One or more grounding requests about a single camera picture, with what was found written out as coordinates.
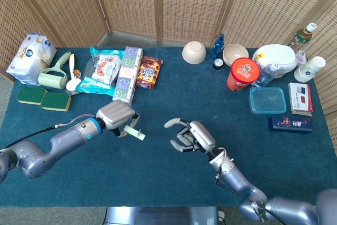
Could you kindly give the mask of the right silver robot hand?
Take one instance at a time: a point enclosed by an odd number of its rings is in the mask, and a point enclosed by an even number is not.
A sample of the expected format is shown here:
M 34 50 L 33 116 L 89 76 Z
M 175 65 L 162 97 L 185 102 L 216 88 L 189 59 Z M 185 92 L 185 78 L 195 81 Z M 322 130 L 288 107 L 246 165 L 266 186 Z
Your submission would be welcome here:
M 183 128 L 177 132 L 177 138 L 183 143 L 179 145 L 175 140 L 170 140 L 171 145 L 179 152 L 192 152 L 200 150 L 202 153 L 209 153 L 215 148 L 215 139 L 199 121 L 185 121 L 181 118 L 174 118 L 167 121 L 164 127 L 170 128 L 179 124 Z

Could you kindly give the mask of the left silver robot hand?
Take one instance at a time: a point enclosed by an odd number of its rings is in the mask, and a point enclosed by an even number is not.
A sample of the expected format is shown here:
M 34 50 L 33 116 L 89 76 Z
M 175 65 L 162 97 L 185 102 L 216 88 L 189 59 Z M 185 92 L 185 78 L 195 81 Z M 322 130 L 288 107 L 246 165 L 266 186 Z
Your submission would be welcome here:
M 121 100 L 112 101 L 100 108 L 95 116 L 102 129 L 113 132 L 118 138 L 128 135 L 125 130 L 120 131 L 119 127 L 132 120 L 130 127 L 133 128 L 137 124 L 139 117 L 138 113 Z

